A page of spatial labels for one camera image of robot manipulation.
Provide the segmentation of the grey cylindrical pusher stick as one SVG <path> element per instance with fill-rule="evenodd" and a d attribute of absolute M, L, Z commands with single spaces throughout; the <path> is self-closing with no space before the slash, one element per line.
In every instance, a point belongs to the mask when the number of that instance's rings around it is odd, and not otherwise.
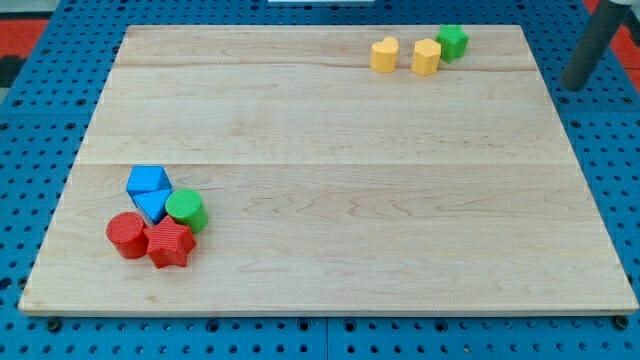
<path fill-rule="evenodd" d="M 559 83 L 569 91 L 579 91 L 595 71 L 623 21 L 631 12 L 631 0 L 602 0 L 586 24 Z"/>

